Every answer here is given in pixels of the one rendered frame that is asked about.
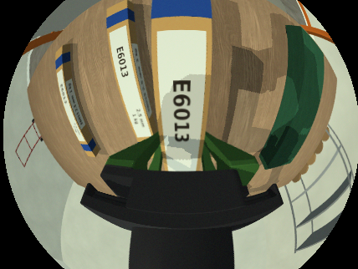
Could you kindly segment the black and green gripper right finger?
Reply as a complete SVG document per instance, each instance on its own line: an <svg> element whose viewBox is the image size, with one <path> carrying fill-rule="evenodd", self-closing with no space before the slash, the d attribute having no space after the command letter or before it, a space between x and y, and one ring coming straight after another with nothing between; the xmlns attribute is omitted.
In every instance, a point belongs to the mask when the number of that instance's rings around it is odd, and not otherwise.
<svg viewBox="0 0 358 269"><path fill-rule="evenodd" d="M210 154L217 162L217 170L237 170L243 186L249 183L259 168L255 156L215 138L206 131L202 150L202 170L216 170Z"/></svg>

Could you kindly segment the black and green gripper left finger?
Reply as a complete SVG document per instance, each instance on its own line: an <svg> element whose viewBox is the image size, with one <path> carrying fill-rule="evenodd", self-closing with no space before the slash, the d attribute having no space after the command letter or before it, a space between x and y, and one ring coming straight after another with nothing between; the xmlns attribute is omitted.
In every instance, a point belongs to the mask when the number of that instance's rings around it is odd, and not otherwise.
<svg viewBox="0 0 358 269"><path fill-rule="evenodd" d="M132 167L137 170L147 170L148 161L152 156L153 160L148 170L161 170L163 157L159 131L151 137L111 155L105 165L118 165Z"/></svg>

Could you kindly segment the dark green low platform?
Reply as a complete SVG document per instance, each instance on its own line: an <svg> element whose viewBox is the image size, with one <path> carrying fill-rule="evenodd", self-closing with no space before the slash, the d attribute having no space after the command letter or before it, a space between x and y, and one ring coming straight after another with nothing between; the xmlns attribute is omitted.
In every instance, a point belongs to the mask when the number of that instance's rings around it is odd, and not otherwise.
<svg viewBox="0 0 358 269"><path fill-rule="evenodd" d="M288 69L277 118L259 158L265 170L292 162L317 114L324 83L324 54L301 26L285 25Z"/></svg>

